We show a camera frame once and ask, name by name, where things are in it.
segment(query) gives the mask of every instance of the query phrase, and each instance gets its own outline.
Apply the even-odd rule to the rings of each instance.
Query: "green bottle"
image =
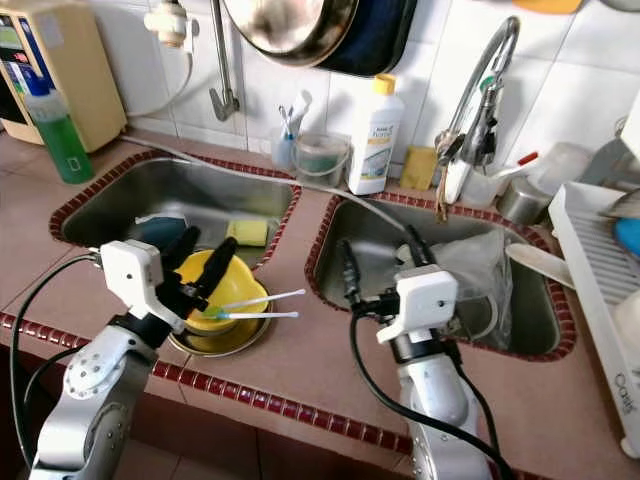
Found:
[[[83,183],[93,178],[93,168],[80,142],[64,101],[56,90],[49,90],[44,78],[33,70],[23,70],[29,87],[25,95],[27,111],[35,123],[53,163],[65,183]]]

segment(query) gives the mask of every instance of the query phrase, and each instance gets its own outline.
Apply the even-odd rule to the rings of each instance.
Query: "plastic bag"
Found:
[[[502,229],[433,245],[440,268],[458,280],[460,334],[496,348],[511,341],[511,264]]]

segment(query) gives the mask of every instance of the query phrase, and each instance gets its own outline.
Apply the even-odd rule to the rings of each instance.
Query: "yellow bottle cap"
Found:
[[[380,95],[392,95],[396,88],[396,77],[389,73],[379,73],[373,78],[373,91]]]

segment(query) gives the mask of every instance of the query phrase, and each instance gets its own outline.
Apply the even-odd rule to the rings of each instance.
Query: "sink basin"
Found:
[[[202,249],[222,242],[231,219],[264,219],[268,224],[266,246],[239,247],[237,253],[249,266],[256,266],[278,229],[284,228],[288,209],[298,196],[299,192],[287,185],[242,178],[206,164],[136,156],[61,207],[50,227],[60,240],[97,247],[131,238],[136,217],[182,214],[188,225],[200,228],[198,248]]]
[[[414,205],[418,203],[415,199],[410,200]],[[438,224],[431,209],[386,200],[372,202],[401,222],[415,226],[428,245],[461,240],[493,229],[504,229],[506,237],[512,242],[527,242],[522,233],[530,238],[537,237],[537,244],[544,242],[534,230],[514,227],[490,212],[456,207],[454,213],[458,211],[467,215],[450,214],[447,224]],[[341,239],[351,242],[358,260],[363,296],[375,295],[392,287],[395,284],[394,275],[403,268],[395,258],[395,250],[404,243],[401,232],[365,208],[337,198],[330,205],[327,218],[331,218],[331,221],[319,233],[307,262],[307,278],[314,291],[330,305],[347,309],[348,303],[343,297],[342,255],[337,247]],[[553,285],[555,282],[548,281],[516,262],[511,262],[511,270],[512,331],[509,345],[506,350],[500,348],[490,336],[477,339],[475,343],[529,359],[551,360],[565,355],[573,347],[575,330],[570,313],[567,314],[571,328],[568,325],[564,329],[560,328],[556,311],[562,305],[566,306],[566,302],[559,285]],[[563,302],[560,307],[556,300]],[[491,314],[491,309],[486,306],[483,308],[481,304],[467,307],[466,310],[471,307],[469,313],[472,315]]]

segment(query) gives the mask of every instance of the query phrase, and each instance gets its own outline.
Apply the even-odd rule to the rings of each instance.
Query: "green liquid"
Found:
[[[36,126],[65,183],[83,183],[93,177],[89,157],[68,116],[53,122],[37,122]]]

